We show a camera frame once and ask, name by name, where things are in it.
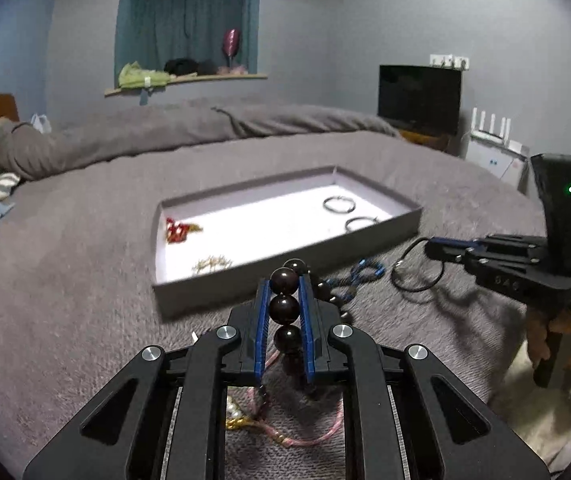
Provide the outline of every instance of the green towel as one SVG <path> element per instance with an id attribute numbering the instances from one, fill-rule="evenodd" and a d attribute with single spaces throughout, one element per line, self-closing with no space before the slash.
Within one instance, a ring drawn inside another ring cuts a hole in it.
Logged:
<path id="1" fill-rule="evenodd" d="M 119 74 L 120 88 L 147 88 L 153 86 L 166 86 L 170 81 L 170 75 L 156 70 L 143 70 L 139 62 L 128 63 Z"/>

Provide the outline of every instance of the gray blanket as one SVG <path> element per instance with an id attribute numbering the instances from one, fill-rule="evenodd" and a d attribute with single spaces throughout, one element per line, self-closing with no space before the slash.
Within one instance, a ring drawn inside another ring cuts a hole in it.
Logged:
<path id="1" fill-rule="evenodd" d="M 395 135 L 374 116 L 312 105 L 148 106 L 42 135 L 28 123 L 0 128 L 0 168 L 25 180 L 107 162 L 224 140 L 369 130 Z"/>
<path id="2" fill-rule="evenodd" d="M 0 222 L 0 459 L 11 473 L 20 476 L 144 346 L 187 346 L 192 330 L 227 320 L 224 308 L 160 322 L 149 279 L 150 222 L 160 200 L 332 164 L 422 204 L 421 235 L 544 232 L 539 206 L 487 171 L 373 132 L 232 140 L 115 158 L 27 182 Z M 405 245 L 379 255 L 388 268 Z M 409 264 L 417 272 L 432 270 L 420 251 Z M 355 324 L 382 344 L 426 344 L 482 399 L 521 341 L 521 307 L 479 290 L 455 266 L 421 294 L 400 294 L 387 278 L 365 285 L 351 309 Z M 332 425 L 336 391 L 308 400 L 291 389 L 280 364 L 265 381 L 273 395 L 268 420 L 284 433 L 313 438 Z M 338 480 L 344 474 L 342 434 L 322 446 L 289 450 L 257 434 L 227 434 L 231 480 Z"/>

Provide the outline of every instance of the red jewelry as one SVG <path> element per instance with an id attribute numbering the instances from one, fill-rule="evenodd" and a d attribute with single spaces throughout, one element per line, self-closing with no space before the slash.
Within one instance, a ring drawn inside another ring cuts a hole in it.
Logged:
<path id="1" fill-rule="evenodd" d="M 197 233 L 203 228 L 197 224 L 184 224 L 173 218 L 166 218 L 166 240 L 168 244 L 180 244 L 185 242 L 188 233 Z"/>

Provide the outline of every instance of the window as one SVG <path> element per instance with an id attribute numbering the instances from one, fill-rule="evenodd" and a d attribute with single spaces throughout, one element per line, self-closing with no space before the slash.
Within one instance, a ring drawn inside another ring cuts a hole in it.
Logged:
<path id="1" fill-rule="evenodd" d="M 189 58 L 226 66 L 226 32 L 240 31 L 234 63 L 256 72 L 258 0 L 120 0 L 116 22 L 114 79 L 127 63 L 163 70 Z"/>

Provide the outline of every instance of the black handheld device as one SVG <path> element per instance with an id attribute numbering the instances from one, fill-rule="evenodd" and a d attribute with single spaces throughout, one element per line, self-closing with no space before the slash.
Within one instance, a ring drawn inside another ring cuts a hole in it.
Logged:
<path id="1" fill-rule="evenodd" d="M 489 235 L 474 240 L 430 238 L 428 258 L 463 264 L 477 285 L 537 308 L 552 320 L 571 309 L 571 156 L 531 158 L 543 202 L 547 237 Z M 534 371 L 542 387 L 561 386 L 571 336 L 548 333 L 551 357 Z"/>
<path id="2" fill-rule="evenodd" d="M 261 280 L 253 302 L 194 345 L 151 345 L 135 355 L 28 464 L 24 480 L 157 480 L 165 461 L 167 480 L 222 480 L 227 389 L 261 384 L 269 287 Z M 297 288 L 306 379 L 342 388 L 347 480 L 403 480 L 406 470 L 411 480 L 550 479 L 543 461 L 426 347 L 379 345 L 317 300 L 309 275 Z"/>

